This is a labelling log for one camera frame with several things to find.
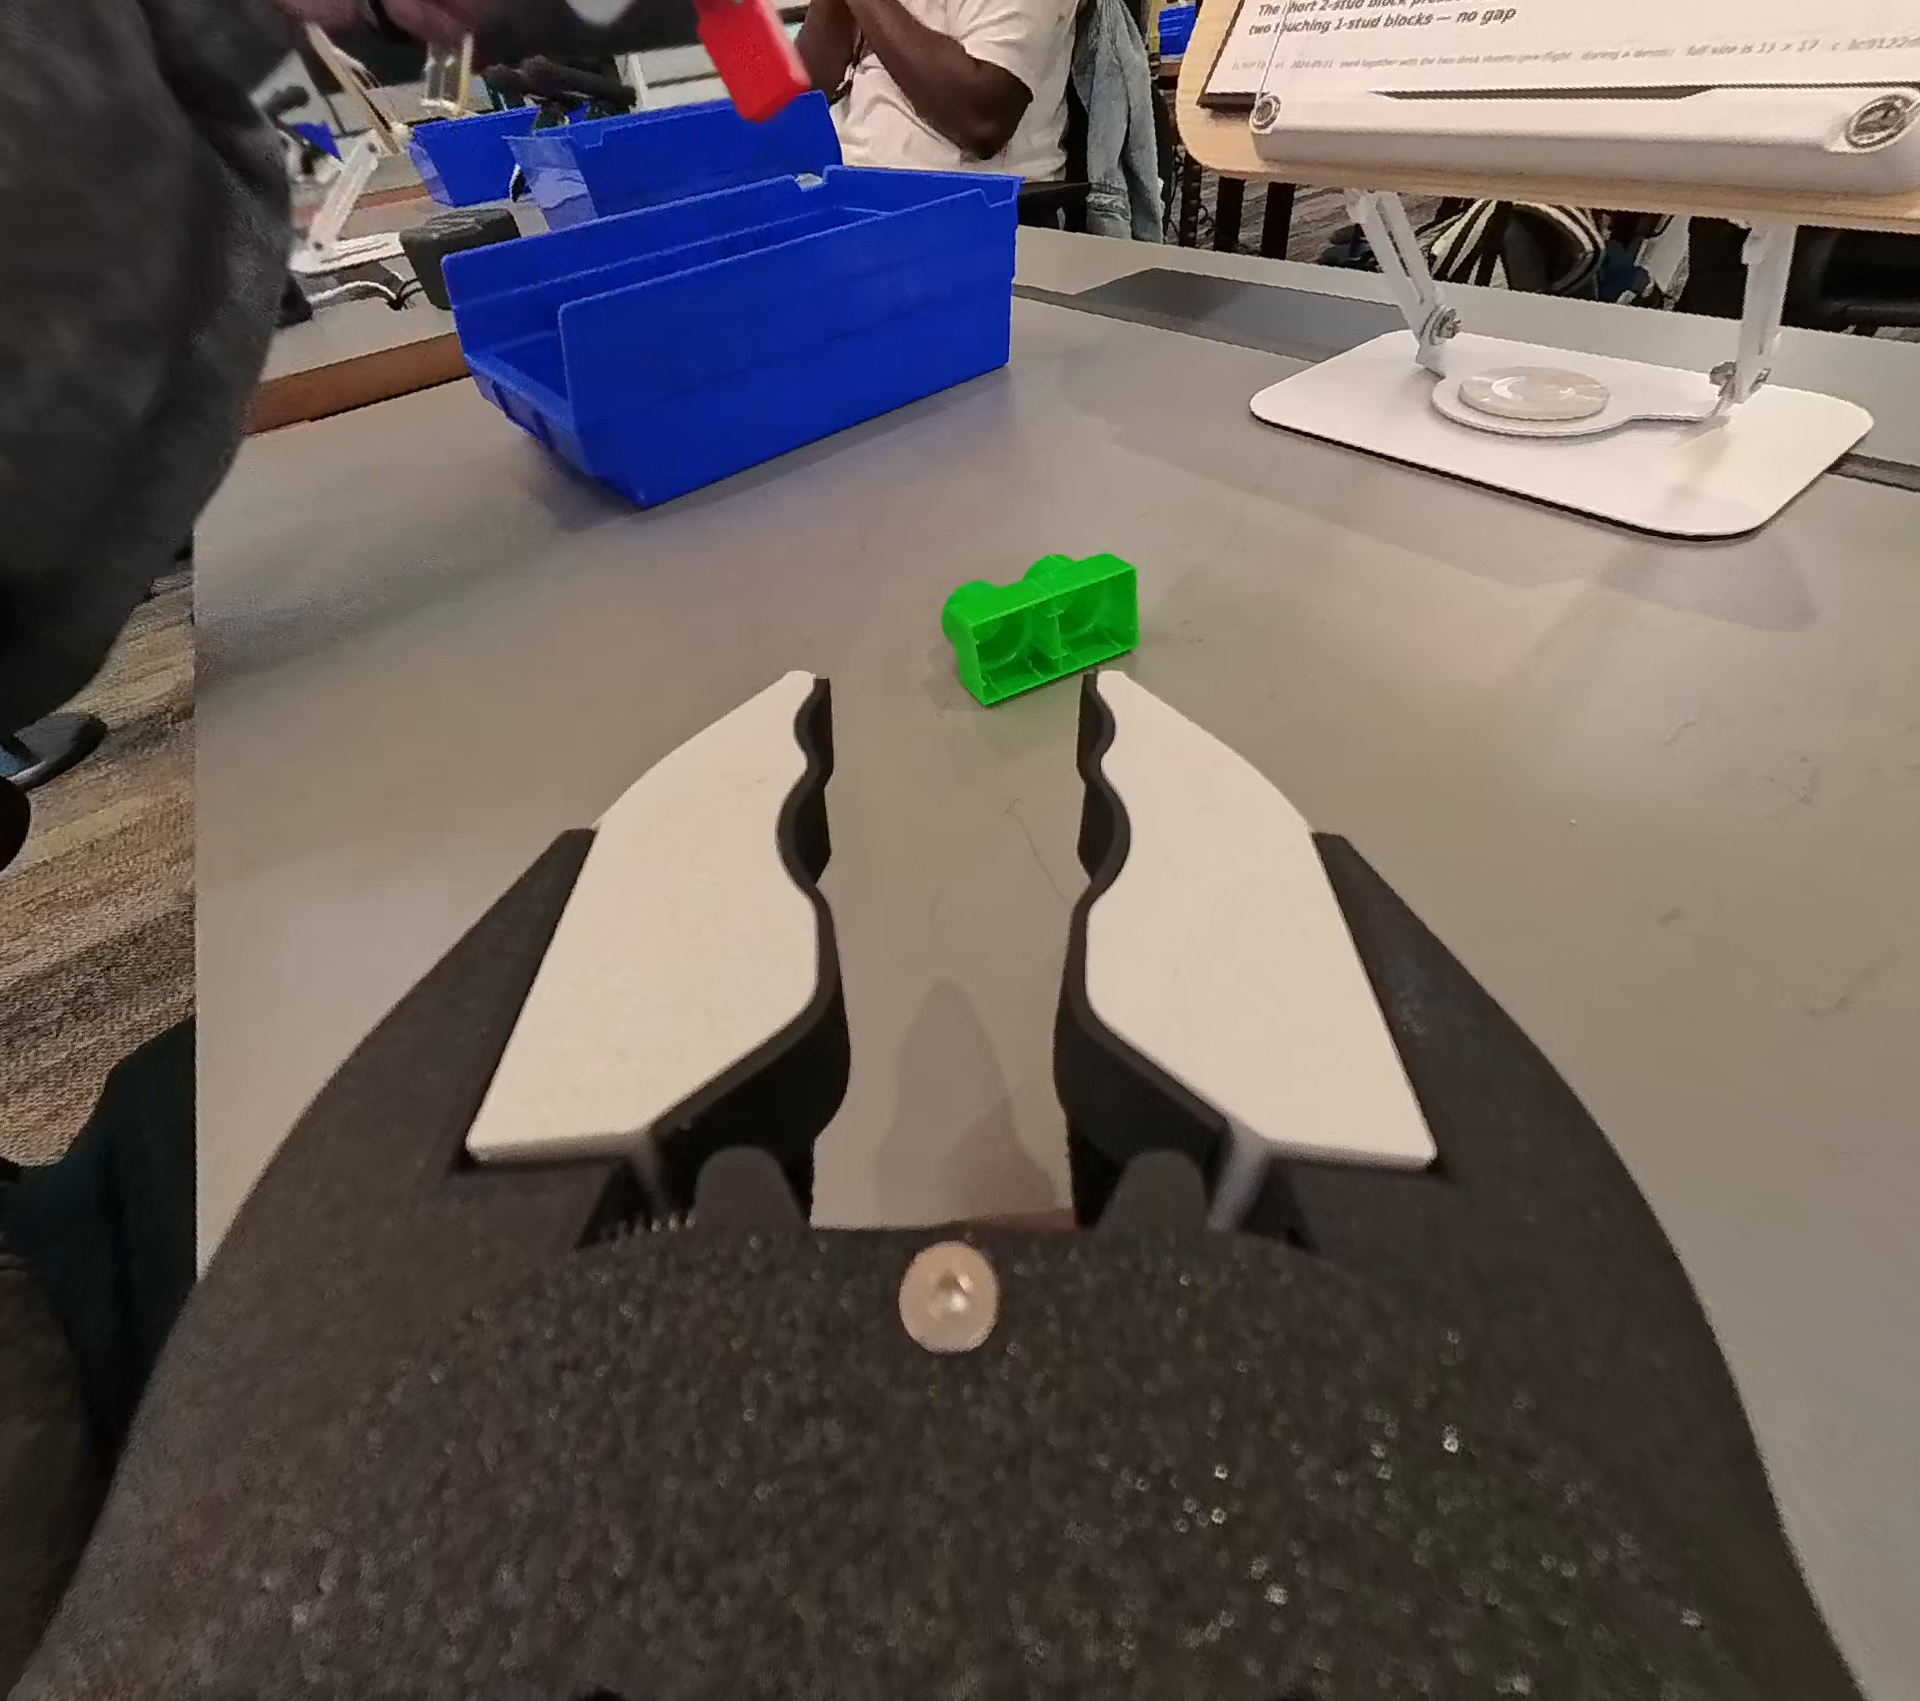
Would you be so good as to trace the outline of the black white striped bag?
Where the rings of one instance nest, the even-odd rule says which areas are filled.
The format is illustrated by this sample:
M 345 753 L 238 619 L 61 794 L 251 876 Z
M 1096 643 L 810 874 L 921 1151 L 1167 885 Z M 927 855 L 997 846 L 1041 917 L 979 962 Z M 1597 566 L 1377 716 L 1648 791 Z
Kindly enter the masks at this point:
M 1664 217 L 1565 204 L 1495 204 L 1439 196 L 1406 204 L 1378 193 L 1377 210 L 1351 205 L 1351 252 L 1358 266 L 1391 273 L 1426 273 L 1433 286 L 1597 299 L 1597 305 L 1664 305 L 1648 268 L 1648 245 Z

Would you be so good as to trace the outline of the person's dark trousers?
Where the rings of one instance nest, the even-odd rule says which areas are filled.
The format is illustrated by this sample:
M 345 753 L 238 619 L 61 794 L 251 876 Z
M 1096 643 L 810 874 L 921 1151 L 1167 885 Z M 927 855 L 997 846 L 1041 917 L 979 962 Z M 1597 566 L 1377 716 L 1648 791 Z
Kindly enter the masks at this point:
M 0 1692 L 15 1692 L 198 1280 L 191 1021 L 109 1063 L 57 1162 L 7 1162 L 0 1232 Z

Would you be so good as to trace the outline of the white instruction stand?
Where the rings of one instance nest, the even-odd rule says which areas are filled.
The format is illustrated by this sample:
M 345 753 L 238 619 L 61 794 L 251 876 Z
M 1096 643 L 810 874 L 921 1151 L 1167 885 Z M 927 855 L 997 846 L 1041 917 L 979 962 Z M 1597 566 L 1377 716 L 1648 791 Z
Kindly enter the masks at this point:
M 1205 108 L 1239 0 L 1205 0 L 1176 132 L 1219 178 L 1723 217 L 1741 322 L 1711 372 L 1471 333 L 1426 273 L 1378 273 L 1399 329 L 1255 397 L 1255 421 L 1642 533 L 1741 541 L 1873 431 L 1773 382 L 1797 228 L 1917 228 L 1920 82 L 1338 91 Z

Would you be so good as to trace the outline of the green toy block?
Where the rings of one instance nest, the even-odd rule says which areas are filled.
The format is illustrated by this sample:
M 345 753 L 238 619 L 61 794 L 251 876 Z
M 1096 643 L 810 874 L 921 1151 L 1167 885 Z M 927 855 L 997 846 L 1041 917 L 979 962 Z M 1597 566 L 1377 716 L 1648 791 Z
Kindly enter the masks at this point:
M 1117 556 L 1045 556 L 1018 581 L 962 581 L 940 629 L 983 710 L 1137 649 L 1137 569 Z

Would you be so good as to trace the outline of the person's black shoe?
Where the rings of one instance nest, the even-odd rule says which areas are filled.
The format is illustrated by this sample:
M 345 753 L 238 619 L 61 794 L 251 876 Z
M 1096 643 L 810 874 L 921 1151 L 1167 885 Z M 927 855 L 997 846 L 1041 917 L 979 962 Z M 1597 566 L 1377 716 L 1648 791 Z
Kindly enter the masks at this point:
M 0 731 L 0 776 L 28 794 L 51 776 L 84 764 L 102 743 L 104 723 L 95 714 L 61 710 L 15 731 Z

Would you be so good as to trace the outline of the black cube device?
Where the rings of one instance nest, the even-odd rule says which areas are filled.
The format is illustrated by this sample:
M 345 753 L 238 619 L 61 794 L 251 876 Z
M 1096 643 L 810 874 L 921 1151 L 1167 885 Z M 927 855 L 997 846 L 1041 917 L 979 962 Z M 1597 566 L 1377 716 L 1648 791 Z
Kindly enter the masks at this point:
M 514 240 L 519 220 L 506 204 L 484 204 L 484 205 L 443 205 L 415 228 L 403 228 L 401 260 L 415 268 L 415 286 L 429 310 L 449 311 L 449 286 L 443 286 L 443 260 L 484 245 Z

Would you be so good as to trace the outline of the red toy block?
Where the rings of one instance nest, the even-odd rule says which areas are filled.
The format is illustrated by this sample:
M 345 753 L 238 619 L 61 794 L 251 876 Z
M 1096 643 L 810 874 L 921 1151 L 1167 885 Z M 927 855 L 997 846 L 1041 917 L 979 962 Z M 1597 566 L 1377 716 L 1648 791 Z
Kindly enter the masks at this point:
M 772 0 L 690 5 L 693 32 L 742 121 L 764 123 L 815 87 Z

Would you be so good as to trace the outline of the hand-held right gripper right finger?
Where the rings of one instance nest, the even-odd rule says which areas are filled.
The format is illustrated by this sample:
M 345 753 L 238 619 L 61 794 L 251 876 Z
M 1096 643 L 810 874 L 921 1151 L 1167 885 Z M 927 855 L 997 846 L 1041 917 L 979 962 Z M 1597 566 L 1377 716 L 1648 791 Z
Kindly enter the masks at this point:
M 1205 1228 L 1332 1228 L 1419 1194 L 1439 1138 L 1311 825 L 1126 672 L 1076 714 L 1085 890 L 1052 1021 L 1082 1228 L 1174 1175 Z

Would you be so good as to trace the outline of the grey desk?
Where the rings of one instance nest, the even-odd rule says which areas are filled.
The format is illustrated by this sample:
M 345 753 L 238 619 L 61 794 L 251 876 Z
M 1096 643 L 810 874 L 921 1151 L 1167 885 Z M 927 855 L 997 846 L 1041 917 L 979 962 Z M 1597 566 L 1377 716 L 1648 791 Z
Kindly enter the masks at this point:
M 1351 837 L 1597 1115 L 1735 1368 L 1861 1692 L 1917 1696 L 1917 351 L 1734 546 L 1255 423 L 1298 360 L 1082 299 L 1024 229 L 1003 372 L 623 509 L 473 386 L 262 435 L 198 541 L 198 1237 L 561 832 L 831 674 L 854 1073 L 824 1225 L 1065 1206 L 1076 688 L 979 710 L 944 594 L 1137 569 L 1133 674 Z

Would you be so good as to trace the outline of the denim jacket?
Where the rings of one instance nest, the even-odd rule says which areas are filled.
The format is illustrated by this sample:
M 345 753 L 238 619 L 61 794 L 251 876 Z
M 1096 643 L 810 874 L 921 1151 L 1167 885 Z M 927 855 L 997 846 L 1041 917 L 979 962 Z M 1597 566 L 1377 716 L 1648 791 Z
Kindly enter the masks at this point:
M 1082 0 L 1069 43 L 1069 101 L 1082 121 L 1085 229 L 1157 245 L 1162 174 L 1151 64 L 1126 0 Z

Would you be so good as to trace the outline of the black-topped document stand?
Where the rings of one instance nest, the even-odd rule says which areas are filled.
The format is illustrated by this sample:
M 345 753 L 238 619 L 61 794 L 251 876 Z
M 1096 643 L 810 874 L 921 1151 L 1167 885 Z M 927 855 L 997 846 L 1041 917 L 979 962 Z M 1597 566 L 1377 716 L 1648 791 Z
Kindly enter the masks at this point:
M 367 132 L 338 155 L 338 174 L 313 205 L 297 245 L 292 245 L 292 273 L 323 273 L 338 266 L 370 266 L 380 255 L 396 255 L 396 238 L 344 238 L 364 193 L 370 187 L 380 160 L 401 160 L 415 144 L 415 132 L 424 121 L 464 121 L 473 117 L 473 32 L 460 40 L 460 49 L 429 49 L 421 66 L 421 117 L 403 121 L 370 72 L 344 51 L 316 23 L 302 27 L 302 49 L 329 66 L 344 91 L 367 113 Z

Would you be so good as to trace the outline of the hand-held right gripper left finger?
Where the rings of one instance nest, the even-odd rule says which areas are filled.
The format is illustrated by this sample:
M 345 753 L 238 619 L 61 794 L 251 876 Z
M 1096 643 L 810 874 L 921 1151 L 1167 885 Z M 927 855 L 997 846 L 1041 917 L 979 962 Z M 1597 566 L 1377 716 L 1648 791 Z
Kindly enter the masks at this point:
M 793 672 L 601 809 L 473 1162 L 701 1170 L 755 1145 L 810 1170 L 851 1093 L 831 772 L 831 679 Z

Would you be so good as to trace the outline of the blue plastic bin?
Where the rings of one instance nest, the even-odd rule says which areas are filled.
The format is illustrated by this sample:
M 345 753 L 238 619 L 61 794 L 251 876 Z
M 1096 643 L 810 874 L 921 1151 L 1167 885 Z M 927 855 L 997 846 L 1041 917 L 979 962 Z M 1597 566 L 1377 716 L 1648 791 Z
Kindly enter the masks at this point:
M 550 229 L 842 163 L 821 91 L 772 121 L 706 101 L 509 136 L 506 150 Z
M 632 505 L 1009 368 L 1018 178 L 755 178 L 443 260 L 477 391 Z

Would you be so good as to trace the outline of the wood-edged side table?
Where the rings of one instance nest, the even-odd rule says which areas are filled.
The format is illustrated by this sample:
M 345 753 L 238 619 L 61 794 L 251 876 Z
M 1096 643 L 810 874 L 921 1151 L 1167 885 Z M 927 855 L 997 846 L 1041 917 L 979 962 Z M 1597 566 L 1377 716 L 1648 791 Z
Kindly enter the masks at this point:
M 455 311 L 415 286 L 401 238 L 441 210 L 421 181 L 370 193 L 329 266 L 292 268 L 286 317 L 248 405 L 248 435 L 353 416 L 470 374 Z

